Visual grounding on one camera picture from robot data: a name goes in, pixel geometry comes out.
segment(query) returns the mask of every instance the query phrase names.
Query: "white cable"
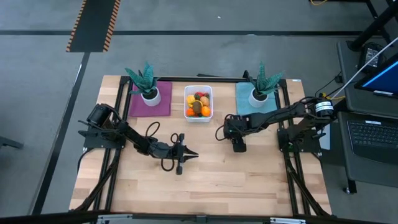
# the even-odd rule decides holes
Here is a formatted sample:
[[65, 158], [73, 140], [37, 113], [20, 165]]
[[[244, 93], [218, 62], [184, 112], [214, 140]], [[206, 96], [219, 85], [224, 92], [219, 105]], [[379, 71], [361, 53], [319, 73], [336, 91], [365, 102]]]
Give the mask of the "white cable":
[[334, 99], [341, 91], [343, 91], [344, 88], [346, 88], [346, 87], [348, 86], [348, 84], [350, 84], [351, 81], [357, 76], [357, 74], [359, 74], [369, 63], [371, 63], [371, 61], [373, 61], [373, 59], [375, 59], [377, 56], [379, 56], [383, 51], [385, 51], [388, 47], [390, 47], [390, 46], [391, 46], [395, 41], [397, 41], [397, 40], [398, 40], [398, 37], [395, 38], [390, 44], [388, 44], [387, 46], [385, 46], [379, 53], [377, 53], [377, 54], [376, 54], [371, 60], [369, 60], [364, 66], [362, 66], [362, 68], [359, 69], [359, 70], [355, 73], [355, 75], [354, 75], [352, 78], [350, 78], [350, 80], [348, 80], [348, 82], [346, 82], [346, 84], [343, 85], [343, 87], [341, 87], [341, 89], [340, 89], [339, 91], [337, 91], [337, 93], [331, 98], [331, 100]]

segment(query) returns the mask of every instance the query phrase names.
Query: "succulent plant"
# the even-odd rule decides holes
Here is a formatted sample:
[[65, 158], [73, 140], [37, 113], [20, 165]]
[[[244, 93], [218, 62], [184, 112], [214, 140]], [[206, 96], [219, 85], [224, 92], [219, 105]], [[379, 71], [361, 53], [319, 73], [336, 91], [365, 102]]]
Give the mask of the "succulent plant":
[[283, 72], [280, 72], [278, 74], [275, 74], [267, 78], [264, 69], [264, 64], [261, 62], [260, 71], [256, 81], [253, 80], [253, 77], [251, 77], [247, 71], [245, 71], [245, 74], [247, 74], [247, 79], [254, 85], [256, 94], [262, 96], [270, 94], [277, 89], [276, 86], [279, 80], [282, 78]]
[[156, 81], [159, 78], [154, 78], [154, 67], [145, 63], [144, 74], [138, 70], [138, 75], [129, 68], [125, 68], [126, 72], [131, 77], [132, 82], [137, 86], [138, 90], [131, 90], [130, 94], [149, 95], [156, 90]]

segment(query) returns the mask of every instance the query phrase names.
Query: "laptop keyboard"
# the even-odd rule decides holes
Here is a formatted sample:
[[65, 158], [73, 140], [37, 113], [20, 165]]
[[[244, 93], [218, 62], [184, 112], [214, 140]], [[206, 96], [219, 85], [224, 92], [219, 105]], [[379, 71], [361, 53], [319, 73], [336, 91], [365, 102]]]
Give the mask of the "laptop keyboard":
[[398, 149], [398, 126], [348, 121], [348, 127], [355, 145]]

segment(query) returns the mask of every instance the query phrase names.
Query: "potted plant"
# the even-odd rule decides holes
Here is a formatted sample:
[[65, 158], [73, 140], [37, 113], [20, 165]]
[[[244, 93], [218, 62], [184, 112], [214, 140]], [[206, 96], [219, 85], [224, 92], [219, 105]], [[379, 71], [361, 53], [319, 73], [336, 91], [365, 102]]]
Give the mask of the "potted plant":
[[244, 77], [248, 79], [253, 85], [254, 88], [252, 89], [249, 95], [249, 103], [255, 108], [259, 108], [268, 99], [268, 94], [274, 92], [277, 89], [277, 84], [282, 78], [282, 72], [275, 74], [269, 78], [266, 77], [266, 73], [264, 70], [264, 64], [260, 63], [260, 71], [257, 76], [257, 80], [254, 81], [253, 77], [250, 77], [248, 71], [244, 71]]
[[138, 88], [138, 90], [130, 91], [130, 94], [141, 94], [144, 103], [148, 106], [158, 105], [161, 97], [159, 89], [156, 87], [156, 81], [159, 78], [154, 78], [154, 67], [145, 63], [144, 74], [138, 70], [138, 75], [129, 68], [125, 68], [125, 70]]

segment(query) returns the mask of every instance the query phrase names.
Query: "purple mat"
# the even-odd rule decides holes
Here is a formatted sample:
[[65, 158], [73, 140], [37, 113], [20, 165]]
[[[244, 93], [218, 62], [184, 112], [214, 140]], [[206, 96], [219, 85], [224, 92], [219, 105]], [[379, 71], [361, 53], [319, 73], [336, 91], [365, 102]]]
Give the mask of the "purple mat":
[[172, 82], [157, 82], [162, 97], [160, 103], [156, 106], [147, 106], [140, 95], [132, 95], [130, 101], [129, 116], [149, 117], [149, 116], [170, 116], [172, 102]]

